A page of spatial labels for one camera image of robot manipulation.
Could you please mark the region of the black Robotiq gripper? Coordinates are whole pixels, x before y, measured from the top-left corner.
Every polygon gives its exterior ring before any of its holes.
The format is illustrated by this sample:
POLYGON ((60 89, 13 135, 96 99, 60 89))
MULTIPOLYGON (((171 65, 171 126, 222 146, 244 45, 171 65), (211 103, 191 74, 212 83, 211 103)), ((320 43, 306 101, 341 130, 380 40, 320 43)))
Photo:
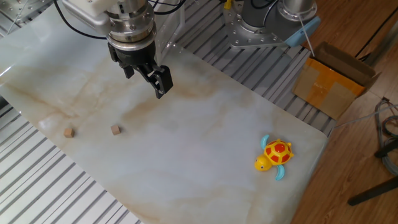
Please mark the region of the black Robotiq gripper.
POLYGON ((108 49, 112 61, 120 62, 119 66, 124 70, 126 78, 130 79, 134 70, 137 70, 152 85, 157 99, 162 98, 173 87, 169 67, 158 66, 155 60, 155 41, 139 50, 120 50, 108 42, 108 49))

